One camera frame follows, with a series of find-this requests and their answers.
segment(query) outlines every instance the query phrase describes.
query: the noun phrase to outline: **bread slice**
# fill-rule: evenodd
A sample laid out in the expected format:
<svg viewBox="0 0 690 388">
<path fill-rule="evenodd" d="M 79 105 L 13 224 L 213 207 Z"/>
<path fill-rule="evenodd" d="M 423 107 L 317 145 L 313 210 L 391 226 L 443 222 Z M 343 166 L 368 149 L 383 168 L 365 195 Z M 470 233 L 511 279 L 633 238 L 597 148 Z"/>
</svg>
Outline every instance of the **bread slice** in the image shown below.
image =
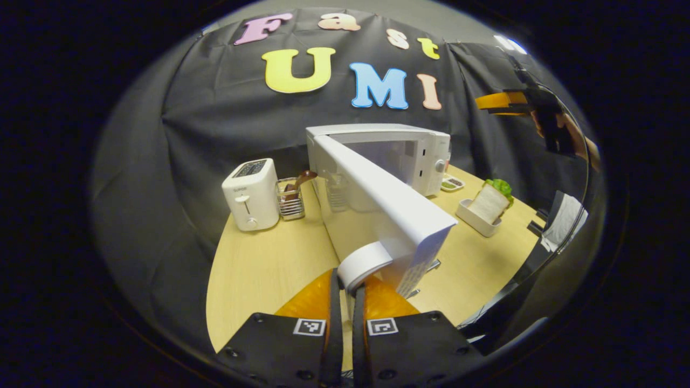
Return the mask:
<svg viewBox="0 0 690 388">
<path fill-rule="evenodd" d="M 493 224 L 510 205 L 510 201 L 490 184 L 485 184 L 477 197 L 467 207 L 484 221 Z"/>
</svg>

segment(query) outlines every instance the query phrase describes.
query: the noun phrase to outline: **toaster knob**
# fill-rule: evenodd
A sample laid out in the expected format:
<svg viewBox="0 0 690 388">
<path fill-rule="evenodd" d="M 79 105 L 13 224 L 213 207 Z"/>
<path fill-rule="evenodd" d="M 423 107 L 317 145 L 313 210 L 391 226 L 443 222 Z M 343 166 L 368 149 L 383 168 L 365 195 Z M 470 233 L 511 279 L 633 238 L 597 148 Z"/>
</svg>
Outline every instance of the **toaster knob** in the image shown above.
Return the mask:
<svg viewBox="0 0 690 388">
<path fill-rule="evenodd" d="M 250 218 L 246 223 L 247 229 L 256 229 L 258 226 L 257 220 Z"/>
</svg>

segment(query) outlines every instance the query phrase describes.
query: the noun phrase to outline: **foam letter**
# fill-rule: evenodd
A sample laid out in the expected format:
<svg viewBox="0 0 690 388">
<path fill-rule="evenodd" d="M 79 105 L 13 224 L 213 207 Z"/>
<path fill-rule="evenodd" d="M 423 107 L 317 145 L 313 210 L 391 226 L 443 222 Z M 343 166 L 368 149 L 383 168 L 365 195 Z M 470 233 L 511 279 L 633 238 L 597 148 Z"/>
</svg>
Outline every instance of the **foam letter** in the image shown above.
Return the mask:
<svg viewBox="0 0 690 388">
<path fill-rule="evenodd" d="M 293 14 L 277 14 L 269 17 L 262 17 L 261 19 L 254 19 L 246 22 L 244 25 L 247 29 L 244 34 L 239 38 L 235 45 L 249 43 L 252 41 L 260 41 L 266 39 L 268 34 L 264 31 L 276 31 L 280 27 L 281 20 L 290 20 L 293 18 Z"/>
<path fill-rule="evenodd" d="M 407 109 L 405 101 L 405 77 L 407 73 L 400 69 L 389 69 L 383 81 L 376 74 L 376 70 L 370 64 L 355 62 L 350 64 L 357 78 L 357 96 L 352 100 L 352 105 L 357 108 L 368 108 L 373 105 L 369 98 L 369 91 L 374 96 L 376 104 L 383 106 L 388 96 L 386 105 L 394 109 Z"/>
<path fill-rule="evenodd" d="M 402 32 L 389 28 L 386 30 L 386 34 L 388 34 L 388 41 L 395 47 L 400 47 L 403 50 L 410 48 L 410 43 L 407 42 L 407 37 Z"/>
<path fill-rule="evenodd" d="M 297 50 L 269 51 L 261 58 L 266 61 L 266 85 L 281 93 L 300 93 L 317 90 L 331 80 L 331 55 L 335 50 L 330 47 L 313 47 L 307 54 L 314 56 L 314 74 L 307 78 L 293 77 L 293 57 Z"/>
<path fill-rule="evenodd" d="M 325 30 L 347 30 L 357 31 L 360 27 L 357 25 L 357 19 L 349 14 L 323 14 L 318 26 Z"/>
<path fill-rule="evenodd" d="M 440 56 L 433 52 L 434 50 L 438 50 L 438 46 L 436 46 L 431 39 L 427 38 L 417 38 L 417 41 L 422 44 L 422 51 L 424 51 L 424 54 L 426 54 L 427 57 L 433 58 L 433 59 L 439 59 Z"/>
<path fill-rule="evenodd" d="M 424 89 L 424 102 L 422 105 L 427 109 L 439 110 L 441 103 L 436 95 L 436 78 L 427 74 L 417 74 L 417 78 L 422 82 Z"/>
</svg>

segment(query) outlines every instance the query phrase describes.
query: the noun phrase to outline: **screw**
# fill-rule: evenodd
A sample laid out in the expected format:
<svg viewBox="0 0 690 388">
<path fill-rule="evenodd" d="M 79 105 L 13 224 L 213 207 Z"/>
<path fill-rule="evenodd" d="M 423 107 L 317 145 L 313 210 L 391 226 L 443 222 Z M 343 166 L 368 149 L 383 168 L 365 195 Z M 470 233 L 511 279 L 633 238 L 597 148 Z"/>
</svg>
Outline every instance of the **screw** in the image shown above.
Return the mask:
<svg viewBox="0 0 690 388">
<path fill-rule="evenodd" d="M 311 371 L 297 371 L 297 377 L 302 380 L 311 380 L 314 378 L 314 374 Z"/>
<path fill-rule="evenodd" d="M 258 381 L 258 382 L 261 382 L 261 383 L 263 383 L 263 384 L 268 384 L 268 381 L 266 381 L 266 380 L 263 379 L 263 378 L 260 378 L 259 376 L 255 375 L 255 374 L 249 375 L 249 378 L 252 379 L 252 380 L 256 380 L 256 381 Z"/>
<path fill-rule="evenodd" d="M 397 375 L 397 372 L 392 369 L 384 369 L 379 372 L 379 378 L 381 380 L 390 380 L 391 378 L 394 378 L 395 375 Z"/>
<path fill-rule="evenodd" d="M 230 356 L 230 357 L 239 357 L 239 353 L 237 353 L 237 352 L 236 352 L 233 348 L 231 348 L 231 347 L 223 348 L 223 351 L 225 352 L 225 354 L 227 354 L 227 355 Z"/>
<path fill-rule="evenodd" d="M 433 383 L 433 382 L 437 382 L 438 380 L 443 379 L 444 377 L 446 377 L 446 375 L 444 375 L 444 374 L 438 374 L 438 375 L 433 376 L 432 378 L 428 379 L 428 380 L 426 381 L 426 383 L 427 383 L 427 384 L 431 384 L 431 383 Z"/>
</svg>

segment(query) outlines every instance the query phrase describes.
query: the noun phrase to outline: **blue letter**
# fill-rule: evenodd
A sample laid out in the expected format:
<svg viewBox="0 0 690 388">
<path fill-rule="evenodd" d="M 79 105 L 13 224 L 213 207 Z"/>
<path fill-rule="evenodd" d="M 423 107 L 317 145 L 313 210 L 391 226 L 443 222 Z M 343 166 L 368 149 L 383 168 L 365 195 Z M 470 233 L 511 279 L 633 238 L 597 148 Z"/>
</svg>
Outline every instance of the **blue letter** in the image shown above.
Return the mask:
<svg viewBox="0 0 690 388">
<path fill-rule="evenodd" d="M 374 103 L 369 98 L 369 91 L 374 96 L 376 104 L 394 109 L 407 109 L 408 104 L 405 101 L 405 77 L 407 73 L 400 69 L 389 69 L 382 81 L 376 70 L 370 64 L 363 64 L 355 62 L 350 64 L 350 68 L 355 71 L 357 77 L 357 96 L 352 100 L 352 105 L 356 108 L 368 108 Z"/>
</svg>

